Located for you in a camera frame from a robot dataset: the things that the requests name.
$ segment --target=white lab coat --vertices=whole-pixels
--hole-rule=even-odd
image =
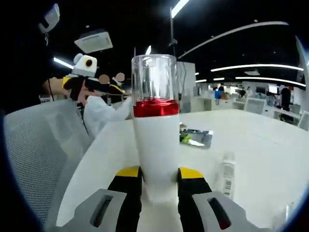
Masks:
[[[128,97],[116,110],[101,97],[89,96],[84,109],[84,122],[91,137],[96,138],[111,121],[123,121],[131,112],[132,98]]]

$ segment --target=barcode label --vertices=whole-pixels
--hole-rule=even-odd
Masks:
[[[226,180],[225,182],[225,189],[231,190],[232,181]]]

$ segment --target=table surface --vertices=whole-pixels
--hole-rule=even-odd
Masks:
[[[241,110],[188,113],[180,118],[188,128],[214,131],[209,150],[181,145],[180,165],[200,171],[213,187],[224,152],[234,152],[234,201],[256,226],[270,227],[274,215],[301,197],[309,182],[307,131]],[[138,164],[132,120],[108,124],[76,169],[57,225],[67,223],[75,208],[98,189],[106,189],[120,169]],[[147,220],[148,215],[154,220]],[[177,207],[143,204],[138,231],[149,228],[182,231]]]

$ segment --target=black ceiling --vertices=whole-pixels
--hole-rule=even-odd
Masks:
[[[109,32],[113,49],[90,55],[98,59],[98,74],[116,75],[123,72],[130,78],[134,47],[144,54],[152,45],[156,52],[165,53],[170,42],[169,7],[178,0],[67,0],[59,3],[60,22],[49,34],[55,57],[72,63],[81,52],[74,44],[82,33],[95,29]],[[210,72],[225,66],[273,63],[299,66],[295,31],[308,43],[305,25],[305,6],[300,1],[281,0],[190,0],[174,18],[174,36],[178,41],[176,55],[231,29],[258,22],[284,21],[291,26],[263,26],[239,31],[184,56],[180,61],[196,64],[198,79],[246,76],[234,69]],[[296,80],[297,71],[282,68],[257,68],[260,76]],[[55,74],[64,75],[70,70],[56,66]]]

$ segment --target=ceiling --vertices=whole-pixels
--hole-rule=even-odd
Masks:
[[[115,76],[119,72],[130,82],[134,48],[144,54],[152,45],[155,52],[170,53],[169,8],[178,0],[67,0],[59,3],[60,22],[49,34],[55,57],[72,64],[81,50],[74,41],[85,32],[105,29],[113,48],[90,54],[98,59],[97,74]],[[299,66],[295,32],[305,45],[305,10],[298,0],[190,0],[174,18],[176,56],[231,29],[256,22],[283,21],[291,26],[263,26],[232,33],[214,40],[180,59],[196,64],[197,79],[248,76],[257,70],[261,77],[296,81],[297,70],[284,68],[246,68],[211,72],[211,69],[243,64],[284,64]],[[54,75],[70,70],[55,64]]]

